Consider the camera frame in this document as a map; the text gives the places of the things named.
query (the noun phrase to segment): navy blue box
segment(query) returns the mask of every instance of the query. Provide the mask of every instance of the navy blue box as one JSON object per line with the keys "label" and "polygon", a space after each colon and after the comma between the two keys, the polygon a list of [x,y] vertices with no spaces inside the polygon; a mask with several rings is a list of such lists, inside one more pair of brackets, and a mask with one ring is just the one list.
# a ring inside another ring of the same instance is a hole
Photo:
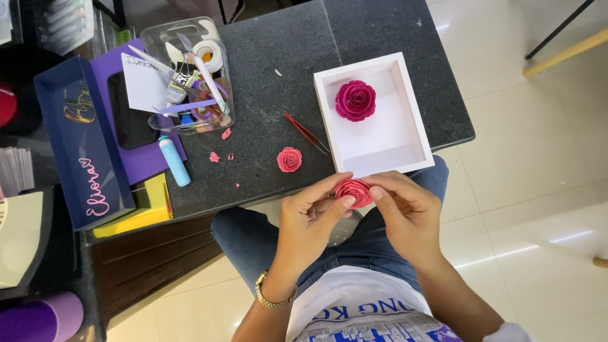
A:
{"label": "navy blue box", "polygon": [[74,229],[135,209],[91,64],[72,57],[34,85]]}

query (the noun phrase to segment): pink script lettering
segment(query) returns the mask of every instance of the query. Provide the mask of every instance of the pink script lettering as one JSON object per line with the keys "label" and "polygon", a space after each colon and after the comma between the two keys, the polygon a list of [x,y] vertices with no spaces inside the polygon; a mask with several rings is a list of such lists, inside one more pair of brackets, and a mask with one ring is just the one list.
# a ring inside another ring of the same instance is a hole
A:
{"label": "pink script lettering", "polygon": [[80,159],[78,159],[78,161],[80,162],[82,167],[85,167],[85,168],[89,167],[89,169],[87,169],[87,172],[91,175],[91,179],[89,180],[89,183],[91,183],[91,190],[93,190],[94,193],[91,195],[92,198],[89,198],[88,200],[86,200],[87,204],[90,204],[91,206],[101,204],[102,208],[105,205],[105,211],[96,212],[94,210],[94,208],[89,208],[86,210],[86,215],[87,216],[105,215],[110,210],[110,205],[108,203],[106,203],[106,197],[104,195],[102,195],[102,191],[99,190],[99,183],[95,181],[95,179],[98,178],[99,175],[95,173],[95,167],[91,164],[90,159],[80,158]]}

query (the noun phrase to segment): smartphone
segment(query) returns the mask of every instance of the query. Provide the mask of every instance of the smartphone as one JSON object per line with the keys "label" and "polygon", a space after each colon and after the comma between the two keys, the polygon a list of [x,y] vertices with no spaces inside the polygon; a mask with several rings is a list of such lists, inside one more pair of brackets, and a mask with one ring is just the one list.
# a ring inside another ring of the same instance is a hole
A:
{"label": "smartphone", "polygon": [[108,77],[108,95],[118,145],[125,150],[138,148],[158,139],[159,132],[148,124],[154,113],[129,107],[125,75],[122,71]]}

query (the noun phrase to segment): white tile floor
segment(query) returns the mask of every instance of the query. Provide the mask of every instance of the white tile floor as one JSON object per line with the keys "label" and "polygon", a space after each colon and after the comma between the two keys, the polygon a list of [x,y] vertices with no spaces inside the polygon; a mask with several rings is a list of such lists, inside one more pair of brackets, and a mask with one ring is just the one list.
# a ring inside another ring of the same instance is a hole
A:
{"label": "white tile floor", "polygon": [[[526,80],[522,57],[572,1],[427,2],[477,132],[437,153],[451,171],[443,252],[538,341],[606,341],[608,270],[591,259],[608,257],[608,44]],[[538,59],[606,28],[607,17],[596,1]],[[256,210],[277,222],[279,207]],[[224,257],[108,341],[229,341],[252,300]]]}

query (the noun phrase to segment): hand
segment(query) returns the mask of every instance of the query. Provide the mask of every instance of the hand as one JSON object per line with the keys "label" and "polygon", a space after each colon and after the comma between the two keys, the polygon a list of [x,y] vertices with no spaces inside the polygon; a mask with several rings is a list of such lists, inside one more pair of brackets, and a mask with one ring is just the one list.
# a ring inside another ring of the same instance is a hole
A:
{"label": "hand", "polygon": [[390,244],[415,268],[443,259],[439,248],[441,201],[397,171],[361,178],[384,217]]}
{"label": "hand", "polygon": [[337,173],[283,199],[278,230],[278,246],[273,267],[299,277],[317,260],[327,246],[331,230],[342,217],[352,214],[353,196],[329,197],[352,172]]}

